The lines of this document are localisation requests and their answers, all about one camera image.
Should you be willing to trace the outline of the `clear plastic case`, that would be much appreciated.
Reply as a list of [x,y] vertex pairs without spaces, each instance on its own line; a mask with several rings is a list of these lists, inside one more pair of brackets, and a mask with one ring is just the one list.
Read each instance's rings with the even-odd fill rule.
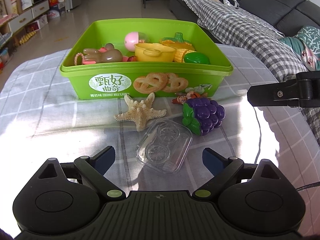
[[191,131],[166,118],[156,120],[137,145],[136,157],[147,167],[164,174],[176,173],[191,145]]

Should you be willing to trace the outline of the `grey checked tablecloth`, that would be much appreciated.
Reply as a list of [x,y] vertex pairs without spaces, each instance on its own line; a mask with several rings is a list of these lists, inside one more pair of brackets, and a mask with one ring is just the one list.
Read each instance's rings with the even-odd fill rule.
[[202,163],[211,148],[225,157],[254,164],[270,159],[294,187],[319,181],[319,144],[298,109],[254,108],[246,92],[251,85],[272,83],[270,71],[249,51],[220,46],[234,70],[214,94],[226,118],[220,128],[194,136],[180,170],[164,174],[136,157],[142,133],[114,115],[127,110],[123,99],[79,100],[60,74],[62,50],[18,66],[1,91],[1,228],[12,236],[20,229],[12,213],[15,197],[50,157],[62,163],[94,155],[108,145],[116,161],[106,178],[125,192],[188,190],[212,177]]

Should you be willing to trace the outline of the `yellow toy on floor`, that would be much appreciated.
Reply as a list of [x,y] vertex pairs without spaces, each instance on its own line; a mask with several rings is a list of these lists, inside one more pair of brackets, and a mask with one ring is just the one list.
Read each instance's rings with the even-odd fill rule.
[[23,35],[20,40],[19,40],[19,44],[25,44],[29,39],[31,39],[34,35],[36,34],[36,31],[31,31],[29,33],[26,33],[25,35]]

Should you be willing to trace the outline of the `small cartoon figurine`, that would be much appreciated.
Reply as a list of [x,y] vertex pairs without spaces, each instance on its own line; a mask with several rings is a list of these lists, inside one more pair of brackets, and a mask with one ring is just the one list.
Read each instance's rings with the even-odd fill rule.
[[176,93],[177,97],[172,99],[173,104],[184,104],[188,99],[195,99],[195,98],[206,98],[208,96],[207,92],[199,94],[195,91],[190,91],[187,93]]

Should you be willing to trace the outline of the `pink capsule toy egg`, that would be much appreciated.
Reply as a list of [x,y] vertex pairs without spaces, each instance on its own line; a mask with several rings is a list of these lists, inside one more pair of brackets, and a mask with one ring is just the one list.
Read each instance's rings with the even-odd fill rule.
[[135,45],[138,43],[149,43],[149,37],[145,33],[133,31],[125,36],[125,48],[130,52],[135,52]]

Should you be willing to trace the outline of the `checked grey blanket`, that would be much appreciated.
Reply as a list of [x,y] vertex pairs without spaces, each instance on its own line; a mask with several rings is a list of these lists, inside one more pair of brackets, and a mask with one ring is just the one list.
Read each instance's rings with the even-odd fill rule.
[[307,72],[292,49],[280,41],[284,35],[257,16],[214,0],[183,2],[195,13],[199,26],[223,44],[250,51],[278,81],[291,80],[297,73]]

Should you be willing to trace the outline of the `purple toy grapes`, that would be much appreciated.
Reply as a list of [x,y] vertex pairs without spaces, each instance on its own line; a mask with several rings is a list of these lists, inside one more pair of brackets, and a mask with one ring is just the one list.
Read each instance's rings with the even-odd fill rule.
[[226,111],[215,100],[208,98],[188,99],[183,104],[182,124],[198,136],[204,136],[219,128]]

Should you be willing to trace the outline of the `toy corn cob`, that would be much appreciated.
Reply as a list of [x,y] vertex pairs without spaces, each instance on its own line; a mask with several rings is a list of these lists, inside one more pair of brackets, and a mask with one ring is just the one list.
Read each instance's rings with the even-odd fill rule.
[[179,63],[210,64],[210,60],[206,55],[189,49],[176,49],[173,61]]

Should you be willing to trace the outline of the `white printed carton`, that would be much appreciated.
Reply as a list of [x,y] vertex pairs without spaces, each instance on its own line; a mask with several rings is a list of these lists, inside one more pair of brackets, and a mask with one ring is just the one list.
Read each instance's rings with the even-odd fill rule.
[[40,16],[38,19],[36,19],[33,22],[26,25],[25,30],[28,33],[32,32],[32,31],[38,31],[47,24],[48,24],[48,18],[47,18],[47,15],[44,14],[44,15]]

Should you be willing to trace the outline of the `teal patterned pillow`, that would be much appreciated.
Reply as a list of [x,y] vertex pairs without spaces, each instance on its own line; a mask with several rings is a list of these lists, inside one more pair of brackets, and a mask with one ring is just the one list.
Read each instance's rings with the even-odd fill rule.
[[319,28],[303,26],[293,37],[280,39],[309,71],[319,71]]

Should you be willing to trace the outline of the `pink rubber pig toy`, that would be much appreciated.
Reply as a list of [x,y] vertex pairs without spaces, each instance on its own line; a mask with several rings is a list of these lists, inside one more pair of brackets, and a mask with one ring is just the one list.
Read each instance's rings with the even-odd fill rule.
[[124,56],[112,43],[107,43],[100,49],[85,48],[82,53],[77,53],[74,57],[75,66],[80,64],[136,61],[138,61],[136,56]]

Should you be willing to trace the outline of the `yellow toy pot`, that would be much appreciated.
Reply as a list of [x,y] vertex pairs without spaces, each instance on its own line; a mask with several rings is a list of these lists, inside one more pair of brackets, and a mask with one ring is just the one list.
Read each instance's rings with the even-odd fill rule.
[[157,43],[135,44],[135,56],[140,62],[172,62],[176,49]]

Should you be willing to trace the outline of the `pale starfish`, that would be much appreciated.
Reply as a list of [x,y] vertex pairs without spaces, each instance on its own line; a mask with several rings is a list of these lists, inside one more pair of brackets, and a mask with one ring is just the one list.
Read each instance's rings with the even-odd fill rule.
[[150,93],[144,100],[133,100],[128,94],[124,95],[124,101],[127,105],[125,113],[114,115],[114,119],[122,121],[131,121],[136,125],[137,132],[146,128],[146,124],[151,119],[162,118],[167,114],[166,109],[157,110],[153,108],[155,93]]

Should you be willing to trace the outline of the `white drawer tv cabinet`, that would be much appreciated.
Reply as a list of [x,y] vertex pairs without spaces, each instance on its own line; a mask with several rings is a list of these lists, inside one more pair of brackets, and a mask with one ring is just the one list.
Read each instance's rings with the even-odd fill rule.
[[1,18],[1,48],[26,25],[49,10],[49,1],[44,0],[26,9],[20,15],[10,14]]

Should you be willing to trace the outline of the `amber rubber hand toy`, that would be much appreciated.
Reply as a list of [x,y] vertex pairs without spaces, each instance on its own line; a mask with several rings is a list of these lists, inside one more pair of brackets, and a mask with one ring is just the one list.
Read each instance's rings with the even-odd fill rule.
[[117,49],[100,52],[96,49],[86,48],[83,53],[85,61],[95,61],[96,63],[121,62],[123,60],[121,51]]

